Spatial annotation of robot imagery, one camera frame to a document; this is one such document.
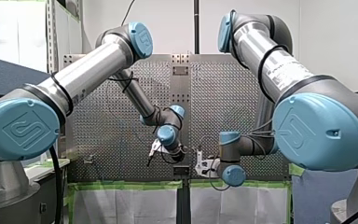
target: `metal pegboard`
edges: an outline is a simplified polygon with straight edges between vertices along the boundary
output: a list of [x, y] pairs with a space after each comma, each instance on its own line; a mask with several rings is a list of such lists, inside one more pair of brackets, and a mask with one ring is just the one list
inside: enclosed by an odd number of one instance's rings
[[[65, 64], [80, 58], [66, 55]], [[246, 133], [254, 126], [258, 86], [254, 75], [227, 55], [153, 55], [132, 68], [152, 104], [186, 108], [182, 142], [196, 147], [204, 135], [204, 155], [218, 152], [221, 131]], [[159, 154], [146, 167], [154, 127], [139, 114], [114, 81], [106, 81], [76, 107], [67, 122], [70, 181], [170, 180], [172, 166]], [[185, 162], [192, 163], [189, 155]], [[288, 165], [282, 154], [259, 161], [241, 160], [248, 178], [283, 180]], [[195, 172], [192, 178], [198, 178]]]
[[[229, 55], [191, 55], [190, 145], [197, 147], [202, 136], [203, 155], [218, 152], [219, 133], [247, 133], [254, 127], [258, 85], [249, 70]], [[242, 157], [247, 178], [284, 180], [288, 163], [281, 153], [264, 160]]]
[[[78, 55], [67, 55], [68, 63]], [[156, 55], [131, 67], [154, 105], [170, 105], [171, 55]], [[71, 162], [70, 181], [164, 180], [172, 179], [172, 166], [158, 155], [146, 167], [147, 155], [155, 139], [154, 127], [139, 121], [139, 113], [114, 81], [105, 81], [81, 102], [71, 116], [68, 148], [76, 159]]]

